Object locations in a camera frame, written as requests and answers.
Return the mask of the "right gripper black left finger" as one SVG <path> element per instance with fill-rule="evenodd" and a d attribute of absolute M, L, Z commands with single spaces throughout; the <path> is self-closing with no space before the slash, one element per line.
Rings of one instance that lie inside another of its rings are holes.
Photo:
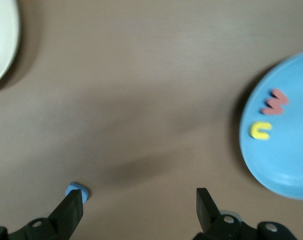
<path fill-rule="evenodd" d="M 69 240 L 82 217 L 82 192 L 75 189 L 48 217 L 36 218 L 12 233 L 0 226 L 0 240 Z"/>

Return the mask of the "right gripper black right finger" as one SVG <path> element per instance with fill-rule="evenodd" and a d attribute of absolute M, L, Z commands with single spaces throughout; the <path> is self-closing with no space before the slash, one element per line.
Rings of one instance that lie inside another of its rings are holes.
<path fill-rule="evenodd" d="M 284 225 L 262 221 L 256 228 L 247 225 L 234 214 L 221 213 L 206 188 L 196 189 L 196 213 L 202 232 L 195 240 L 295 240 Z"/>

